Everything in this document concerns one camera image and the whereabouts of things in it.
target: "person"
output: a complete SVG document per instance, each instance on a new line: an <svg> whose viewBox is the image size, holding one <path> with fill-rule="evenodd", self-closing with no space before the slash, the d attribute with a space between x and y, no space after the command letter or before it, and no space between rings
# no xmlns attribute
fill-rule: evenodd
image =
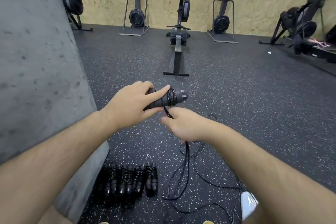
<svg viewBox="0 0 336 224"><path fill-rule="evenodd" d="M113 133L138 124L162 108L144 111L169 85L146 94L151 82L118 91L100 111L0 166L0 223L37 223L87 158ZM181 140L213 145L259 201L244 224L331 224L336 194L268 154L233 129L173 107L161 122Z"/></svg>

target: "gray wall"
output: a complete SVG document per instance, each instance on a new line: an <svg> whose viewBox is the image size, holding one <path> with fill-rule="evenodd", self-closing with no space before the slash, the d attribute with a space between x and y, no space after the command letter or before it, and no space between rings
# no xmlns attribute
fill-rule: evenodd
<svg viewBox="0 0 336 224"><path fill-rule="evenodd" d="M96 110L61 0L0 0L0 101L0 164ZM74 222L107 152L105 142L56 200Z"/></svg>

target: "black rubber floor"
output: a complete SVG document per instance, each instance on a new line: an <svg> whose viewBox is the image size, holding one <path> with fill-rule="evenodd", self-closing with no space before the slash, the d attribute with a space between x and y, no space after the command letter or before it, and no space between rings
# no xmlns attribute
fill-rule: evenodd
<svg viewBox="0 0 336 224"><path fill-rule="evenodd" d="M138 37L118 35L119 27L92 27L93 32L74 34L98 109L120 88L137 80L149 80L157 88L170 84L185 89L189 99L181 106L203 116L216 115L221 123L336 191L336 77L331 75L336 69L332 66L328 64L329 72L325 72L311 59L258 44L256 36L238 35L239 44L225 44L213 42L205 32L191 32L183 47L183 68L190 77L163 75L173 66L174 47L165 37L166 30L150 29ZM144 195L126 211L99 205L91 198L80 223L229 223L218 206L183 214L161 199L183 155L179 140L159 123L160 115L116 133L109 140L108 156L119 164L156 162L158 197ZM197 144L191 145L191 151L196 148ZM211 146L204 148L196 163L212 182L236 185ZM174 204L188 211L217 202L232 215L236 198L237 191L212 187L191 168L190 184ZM240 207L236 212L241 214Z"/></svg>

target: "hand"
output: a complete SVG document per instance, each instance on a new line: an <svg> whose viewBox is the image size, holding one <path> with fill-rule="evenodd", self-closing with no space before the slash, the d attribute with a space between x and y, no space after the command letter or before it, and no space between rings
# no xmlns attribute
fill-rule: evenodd
<svg viewBox="0 0 336 224"><path fill-rule="evenodd" d="M174 119L164 116L161 122L175 136L183 141L208 141L209 125L214 121L180 107L170 108L169 113Z"/></svg>
<svg viewBox="0 0 336 224"><path fill-rule="evenodd" d="M144 111L150 103L162 98L169 90L167 85L157 92L147 94L150 88L154 88L151 82L137 81L119 90L111 101L100 111L107 125L115 131L136 125L157 112L161 107Z"/></svg>

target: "forearm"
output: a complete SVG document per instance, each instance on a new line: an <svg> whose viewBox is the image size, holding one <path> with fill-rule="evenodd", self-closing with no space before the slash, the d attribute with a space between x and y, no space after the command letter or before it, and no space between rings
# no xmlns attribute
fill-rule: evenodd
<svg viewBox="0 0 336 224"><path fill-rule="evenodd" d="M276 223L332 223L336 195L246 139L211 122L210 141Z"/></svg>
<svg viewBox="0 0 336 224"><path fill-rule="evenodd" d="M106 129L99 112L95 112L0 166L2 221L37 223L74 173L111 133L113 128Z"/></svg>

